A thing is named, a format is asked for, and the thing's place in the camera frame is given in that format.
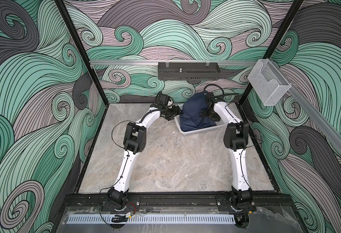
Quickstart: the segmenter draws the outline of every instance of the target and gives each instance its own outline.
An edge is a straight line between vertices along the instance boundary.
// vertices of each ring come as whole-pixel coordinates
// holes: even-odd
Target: metal rail
[[[159,62],[217,62],[219,66],[254,66],[257,60],[135,60],[135,59],[112,59],[90,60],[92,66],[157,66]]]

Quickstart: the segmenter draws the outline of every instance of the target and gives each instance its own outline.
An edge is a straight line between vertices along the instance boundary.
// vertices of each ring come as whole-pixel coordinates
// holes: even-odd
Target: red wire
[[[134,212],[136,212],[136,206],[133,203],[128,203],[127,205],[131,204],[134,207]]]

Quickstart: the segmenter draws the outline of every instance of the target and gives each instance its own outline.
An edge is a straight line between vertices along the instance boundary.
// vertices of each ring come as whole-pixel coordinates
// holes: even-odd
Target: enclosure
[[[248,80],[259,59],[291,86],[273,106]],[[217,62],[219,79],[159,80],[158,63],[169,61]],[[247,230],[341,233],[338,0],[0,0],[0,232],[111,230],[68,221],[104,208],[99,191],[115,182],[123,156],[113,127],[140,119],[159,91],[182,104],[207,84],[238,93],[224,100],[249,123],[257,211]],[[112,134],[119,145],[125,127]],[[224,129],[185,136],[163,118],[148,128],[128,193],[139,215],[229,216]],[[158,224],[121,231],[179,230]],[[181,229],[238,231],[189,226]]]

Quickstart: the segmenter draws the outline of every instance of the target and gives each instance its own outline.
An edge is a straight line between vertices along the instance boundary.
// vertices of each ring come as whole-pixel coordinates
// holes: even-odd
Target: black metal frame
[[[66,5],[64,4],[63,0],[54,0],[54,1],[59,12],[61,13],[61,16],[63,18],[64,23],[66,24],[68,31],[71,34],[72,40],[74,41],[76,48],[79,51],[80,56],[84,61],[84,64],[90,74],[90,77],[92,78],[94,85],[96,86],[98,93],[103,100],[103,103],[108,107],[109,103],[105,95],[105,92],[103,91],[103,88],[99,83],[99,79],[97,77],[96,72],[90,66],[88,54],[86,53],[84,49],[83,43],[81,42],[80,37],[75,28],[75,25],[73,24],[70,14],[67,11]]]
[[[239,111],[239,114],[242,116],[242,120],[245,121],[245,122],[248,122],[248,119],[247,119],[247,116],[245,115],[245,112],[243,110],[243,108],[241,106],[239,106],[238,103],[235,103],[236,104],[236,107]],[[275,177],[273,175],[273,172],[271,171],[270,167],[269,167],[269,164],[265,158],[265,155],[264,153],[262,152],[261,150],[261,147],[260,147],[260,143],[257,141],[257,139],[254,137],[254,134],[253,134],[253,130],[251,128],[251,126],[249,126],[249,135],[251,135],[251,140],[252,140],[252,143],[253,145],[255,145],[255,149],[257,151],[257,154],[258,156],[260,157],[261,159],[261,162],[266,170],[266,173],[267,173],[267,176],[269,177],[270,181],[271,181],[271,185],[273,186],[274,190],[276,192],[279,192],[279,186],[278,186],[278,183],[277,181],[275,180]]]
[[[137,207],[141,212],[150,212],[153,209],[167,207],[212,207],[221,208],[218,198],[230,196],[231,192],[147,192],[128,193],[128,199],[139,199],[140,205]],[[107,199],[105,194],[70,194],[66,195],[63,204],[58,212],[58,222],[54,223],[51,233],[55,233],[67,207],[87,209],[91,207],[101,207]],[[302,218],[292,200],[287,194],[280,194],[269,191],[253,191],[253,202],[256,207],[263,207],[270,210],[272,207],[291,207],[296,220],[303,232],[308,232]],[[235,211],[227,211],[229,214],[236,214]]]
[[[93,142],[90,145],[90,149],[89,149],[88,155],[86,156],[85,163],[83,165],[82,170],[80,171],[79,178],[77,179],[77,182],[76,182],[76,185],[75,185],[75,188],[74,188],[74,192],[73,192],[74,194],[79,192],[81,183],[83,182],[83,178],[84,178],[84,175],[85,175],[85,172],[86,172],[86,168],[88,167],[90,157],[92,156],[93,148],[94,148],[94,145],[96,144],[96,141],[97,141],[100,129],[102,127],[103,121],[105,120],[107,110],[108,110],[108,105],[106,105],[105,111],[102,114],[102,118],[101,118],[101,120],[99,122],[96,134],[94,135]]]
[[[285,35],[287,29],[289,28],[295,14],[297,13],[298,9],[300,8],[303,0],[294,0],[293,4],[291,5],[289,12],[285,16],[277,34],[275,35],[273,41],[271,42],[269,48],[267,49],[265,55],[263,58],[270,58],[272,54],[274,53],[276,47],[280,43],[282,37]],[[80,173],[79,179],[76,183],[74,193],[66,195],[64,202],[60,208],[60,211],[58,213],[58,222],[54,223],[52,232],[56,232],[59,223],[61,221],[61,218],[65,212],[66,207],[91,207],[91,206],[98,206],[98,203],[103,203],[103,201],[107,198],[107,194],[85,194],[81,195],[78,194],[80,185],[82,183],[85,171],[87,169],[87,166],[89,164],[89,159],[92,155],[94,144],[97,140],[98,134],[100,132],[103,120],[105,119],[107,110],[108,110],[108,100],[106,98],[106,95],[104,94],[104,91],[99,83],[99,79],[97,77],[96,72],[93,70],[93,68],[90,66],[89,63],[89,57],[83,47],[83,44],[80,40],[80,37],[76,31],[76,28],[71,20],[71,17],[67,11],[67,8],[63,2],[63,0],[55,0],[55,3],[61,13],[61,16],[66,24],[67,29],[69,30],[72,39],[84,61],[84,64],[87,67],[87,70],[97,87],[97,90],[99,92],[99,95],[101,96],[106,109],[103,113],[102,119],[100,121],[100,124],[98,126],[97,132],[94,136],[92,145],[90,147],[88,156],[86,158],[86,161],[84,163],[83,169]],[[242,105],[244,101],[247,99],[247,96],[249,95],[250,91],[252,90],[251,84],[248,84],[246,90],[244,91],[244,94],[241,96],[239,103],[236,104],[238,107],[238,110],[243,118],[244,121],[247,121],[247,117],[242,109]],[[252,129],[249,128],[249,134],[253,135]],[[290,206],[293,209],[293,212],[296,215],[297,221],[300,223],[301,228],[304,232],[308,232],[307,228],[305,227],[305,224],[302,221],[302,218],[297,211],[297,208],[294,205],[294,202],[290,195],[280,194],[279,193],[279,187],[276,183],[276,180],[273,176],[273,173],[270,170],[270,167],[268,166],[268,163],[266,161],[265,156],[263,155],[263,152],[261,151],[260,146],[258,145],[258,141],[254,138],[252,138],[252,142],[256,145],[255,148],[257,150],[257,153],[265,167],[265,170],[269,176],[269,179],[271,180],[271,183],[275,190],[272,191],[253,191],[253,202],[255,202],[255,205],[258,207],[268,207],[268,206]],[[145,208],[154,208],[154,207],[172,207],[172,206],[189,206],[189,207],[220,207],[224,206],[221,205],[221,203],[218,205],[217,202],[221,200],[220,198],[224,195],[230,195],[231,192],[156,192],[156,193],[128,193],[128,199],[131,198],[140,198],[140,206]]]
[[[282,40],[283,36],[286,34],[289,26],[291,25],[296,13],[300,9],[303,1],[304,0],[294,0],[294,2],[292,3],[291,7],[289,8],[289,10],[287,12],[287,15],[283,19],[283,22],[280,25],[277,33],[275,34],[272,42],[270,43],[268,49],[266,50],[266,53],[264,54],[263,59],[271,58],[275,49],[277,48],[280,41]],[[239,100],[239,106],[242,106],[244,104],[244,102],[248,98],[248,95],[250,94],[251,90],[252,90],[252,85],[250,83],[248,83],[247,88],[245,89],[243,95],[241,96],[241,98]]]

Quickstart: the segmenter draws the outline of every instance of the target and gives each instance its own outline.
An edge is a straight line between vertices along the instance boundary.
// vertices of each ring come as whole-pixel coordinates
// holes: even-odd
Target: wave pattern wall
[[[341,1],[304,1],[272,59],[341,134]],[[341,154],[289,93],[275,106],[254,91],[248,100],[261,149],[308,231],[341,233]]]
[[[0,232],[52,230],[102,118],[70,41],[54,0],[0,0]]]
[[[291,0],[66,0],[90,59],[138,60],[257,60],[278,30],[273,25],[291,4]],[[243,94],[248,84],[241,78],[245,68],[223,67],[225,80],[211,82],[225,92],[239,93],[226,101],[238,101]],[[204,82],[155,81],[156,67],[95,69],[104,70],[99,78],[111,103],[151,103],[159,91],[182,103]]]

